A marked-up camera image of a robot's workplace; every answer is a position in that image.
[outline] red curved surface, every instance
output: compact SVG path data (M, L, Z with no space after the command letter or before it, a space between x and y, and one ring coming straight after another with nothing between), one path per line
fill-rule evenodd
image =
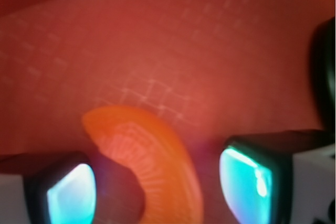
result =
M138 106L189 150L204 222L234 223L219 185L222 144L232 134L322 127L309 41L334 3L55 0L2 17L0 152L87 152L99 185L95 222L136 222L135 177L97 154L80 118L102 105Z

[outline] glowing cyan panel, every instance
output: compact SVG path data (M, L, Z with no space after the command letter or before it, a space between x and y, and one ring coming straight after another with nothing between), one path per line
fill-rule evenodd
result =
M96 209L96 182L92 168L80 164L47 191L51 224L92 223Z
M240 223L270 223L272 172L229 146L220 157L225 200Z

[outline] white surface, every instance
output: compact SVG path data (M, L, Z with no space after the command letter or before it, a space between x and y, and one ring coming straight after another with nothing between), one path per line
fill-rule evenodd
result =
M20 175L0 174L0 223L30 223Z
M293 201L290 223L331 223L328 208L335 199L335 144L293 156Z

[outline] orange plastic piece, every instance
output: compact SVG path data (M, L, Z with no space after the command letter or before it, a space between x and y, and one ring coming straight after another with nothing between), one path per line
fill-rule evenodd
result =
M129 106L94 109L82 118L100 152L131 169L145 193L141 223L202 223L196 172L180 139L155 115Z

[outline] glowing screen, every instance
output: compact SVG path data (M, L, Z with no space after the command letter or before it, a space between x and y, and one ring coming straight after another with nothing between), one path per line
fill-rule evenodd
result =
M240 223L270 223L272 172L229 146L219 161L225 200Z
M51 224L92 223L96 209L96 181L87 164L76 166L47 191Z

